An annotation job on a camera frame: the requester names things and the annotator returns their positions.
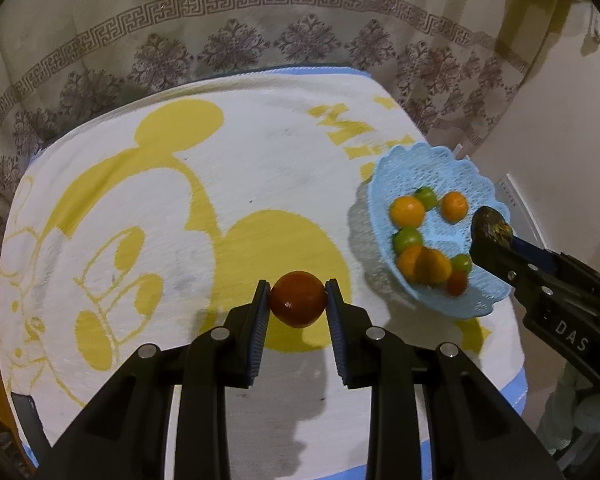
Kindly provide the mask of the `dark brown passion fruit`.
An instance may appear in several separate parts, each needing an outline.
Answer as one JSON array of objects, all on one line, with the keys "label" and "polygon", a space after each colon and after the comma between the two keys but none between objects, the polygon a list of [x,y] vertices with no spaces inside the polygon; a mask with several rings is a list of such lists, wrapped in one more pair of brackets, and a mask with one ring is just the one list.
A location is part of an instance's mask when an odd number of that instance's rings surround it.
[{"label": "dark brown passion fruit", "polygon": [[514,238],[512,227],[494,208],[481,206],[471,220],[471,239],[474,242],[497,244],[509,248]]}]

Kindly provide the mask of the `small green tomato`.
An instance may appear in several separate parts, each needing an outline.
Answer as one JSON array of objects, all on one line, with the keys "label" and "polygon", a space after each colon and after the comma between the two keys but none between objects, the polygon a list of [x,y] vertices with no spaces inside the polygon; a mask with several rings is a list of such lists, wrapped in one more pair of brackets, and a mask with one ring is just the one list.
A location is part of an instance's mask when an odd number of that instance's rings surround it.
[{"label": "small green tomato", "polygon": [[472,260],[468,254],[458,254],[451,259],[453,272],[469,274],[472,270]]}]

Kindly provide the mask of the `small red tomato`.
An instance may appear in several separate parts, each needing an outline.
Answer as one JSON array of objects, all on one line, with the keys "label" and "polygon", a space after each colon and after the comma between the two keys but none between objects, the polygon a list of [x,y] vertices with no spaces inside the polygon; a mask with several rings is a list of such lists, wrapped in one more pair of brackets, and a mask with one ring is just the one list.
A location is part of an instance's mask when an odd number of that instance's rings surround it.
[{"label": "small red tomato", "polygon": [[468,273],[464,270],[454,271],[445,284],[446,292],[452,297],[462,296],[468,287]]}]

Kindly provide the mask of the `red cherry tomato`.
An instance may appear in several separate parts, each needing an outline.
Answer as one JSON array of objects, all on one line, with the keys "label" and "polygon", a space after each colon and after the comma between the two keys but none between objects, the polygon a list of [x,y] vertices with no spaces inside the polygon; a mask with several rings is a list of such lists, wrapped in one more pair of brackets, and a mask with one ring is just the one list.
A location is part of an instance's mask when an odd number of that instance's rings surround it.
[{"label": "red cherry tomato", "polygon": [[324,284],[306,271],[281,276],[268,295],[271,312],[292,328],[306,328],[323,313],[327,304]]}]

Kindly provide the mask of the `large orange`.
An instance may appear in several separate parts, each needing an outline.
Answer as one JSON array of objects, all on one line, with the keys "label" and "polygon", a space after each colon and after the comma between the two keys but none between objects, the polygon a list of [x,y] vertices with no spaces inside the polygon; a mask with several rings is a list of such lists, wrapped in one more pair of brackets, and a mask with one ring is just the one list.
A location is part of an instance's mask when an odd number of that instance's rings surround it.
[{"label": "large orange", "polygon": [[396,267],[407,283],[415,285],[428,284],[426,255],[428,249],[422,245],[407,247],[396,257]]}]

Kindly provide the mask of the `small orange mandarin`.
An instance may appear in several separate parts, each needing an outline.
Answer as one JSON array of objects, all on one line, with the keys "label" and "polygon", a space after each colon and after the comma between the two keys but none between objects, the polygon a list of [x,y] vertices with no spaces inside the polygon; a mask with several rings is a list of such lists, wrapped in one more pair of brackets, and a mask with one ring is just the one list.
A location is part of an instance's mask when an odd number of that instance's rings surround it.
[{"label": "small orange mandarin", "polygon": [[440,200],[440,214],[451,224],[462,221],[468,214],[469,205],[466,197],[457,191],[446,193]]}]

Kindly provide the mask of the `yellow green tomato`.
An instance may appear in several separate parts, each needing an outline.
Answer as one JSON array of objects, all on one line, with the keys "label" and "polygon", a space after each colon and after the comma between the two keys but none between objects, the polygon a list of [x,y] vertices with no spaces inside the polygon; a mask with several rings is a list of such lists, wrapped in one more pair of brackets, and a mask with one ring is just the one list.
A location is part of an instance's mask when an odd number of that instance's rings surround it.
[{"label": "yellow green tomato", "polygon": [[430,186],[418,188],[413,196],[422,203],[426,211],[430,211],[438,206],[438,196]]}]

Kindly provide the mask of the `orange tomato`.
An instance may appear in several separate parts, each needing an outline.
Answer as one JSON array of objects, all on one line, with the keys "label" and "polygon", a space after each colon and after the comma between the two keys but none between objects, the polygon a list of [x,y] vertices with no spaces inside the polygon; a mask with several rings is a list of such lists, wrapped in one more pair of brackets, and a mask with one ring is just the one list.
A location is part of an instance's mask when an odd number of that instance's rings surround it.
[{"label": "orange tomato", "polygon": [[397,228],[417,229],[426,217],[426,208],[414,196],[400,196],[389,207],[389,217]]}]

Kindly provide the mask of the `white appliance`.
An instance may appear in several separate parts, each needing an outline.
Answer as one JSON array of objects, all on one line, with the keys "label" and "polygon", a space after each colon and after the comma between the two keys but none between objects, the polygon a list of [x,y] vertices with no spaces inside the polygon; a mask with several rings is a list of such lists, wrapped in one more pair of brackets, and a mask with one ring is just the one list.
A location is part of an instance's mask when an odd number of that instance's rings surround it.
[{"label": "white appliance", "polygon": [[518,237],[535,244],[539,248],[550,248],[539,222],[534,218],[532,209],[511,174],[504,174],[495,183],[495,196],[507,207],[510,215],[510,225]]}]

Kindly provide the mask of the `blue plastic lattice basket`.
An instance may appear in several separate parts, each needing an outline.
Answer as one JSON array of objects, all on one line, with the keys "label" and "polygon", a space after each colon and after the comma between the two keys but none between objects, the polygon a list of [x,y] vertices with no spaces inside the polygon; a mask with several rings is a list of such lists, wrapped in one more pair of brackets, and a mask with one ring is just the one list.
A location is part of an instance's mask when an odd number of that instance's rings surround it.
[{"label": "blue plastic lattice basket", "polygon": [[398,229],[390,219],[389,207],[396,198],[410,195],[422,186],[432,188],[438,197],[459,192],[468,200],[468,214],[460,222],[446,222],[434,209],[426,213],[419,228],[425,245],[448,257],[469,252],[471,218],[479,207],[489,206],[505,220],[510,219],[507,206],[495,197],[493,183],[479,174],[469,159],[457,159],[445,146],[425,142],[409,148],[396,145],[378,159],[367,188],[370,226],[382,261],[404,292],[431,310],[453,318],[480,318],[490,314],[498,302],[508,298],[512,288],[478,266],[472,267],[468,289],[458,297],[450,296],[442,287],[407,283],[396,266],[392,236]]}]

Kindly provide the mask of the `white yellow cartoon towel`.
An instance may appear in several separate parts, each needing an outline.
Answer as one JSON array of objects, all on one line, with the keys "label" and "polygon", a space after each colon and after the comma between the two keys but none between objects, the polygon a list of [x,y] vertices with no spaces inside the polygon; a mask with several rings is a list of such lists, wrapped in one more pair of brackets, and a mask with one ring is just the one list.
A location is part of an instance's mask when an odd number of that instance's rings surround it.
[{"label": "white yellow cartoon towel", "polygon": [[507,287],[462,296],[393,275],[388,211],[419,188],[471,208],[493,184],[434,148],[366,73],[289,67],[198,81],[119,107],[36,154],[0,259],[0,365],[40,471],[143,344],[186,346],[291,271],[414,346],[453,341],[516,410],[524,355]]}]

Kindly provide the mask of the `patterned beige curtain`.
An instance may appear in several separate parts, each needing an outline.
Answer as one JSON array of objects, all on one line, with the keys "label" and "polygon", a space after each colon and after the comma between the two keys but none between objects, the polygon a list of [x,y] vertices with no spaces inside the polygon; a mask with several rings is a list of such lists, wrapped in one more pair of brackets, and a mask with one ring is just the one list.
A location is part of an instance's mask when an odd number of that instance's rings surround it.
[{"label": "patterned beige curtain", "polygon": [[279,65],[371,73],[432,144],[474,152],[567,0],[2,0],[0,243],[45,144],[141,96]]}]

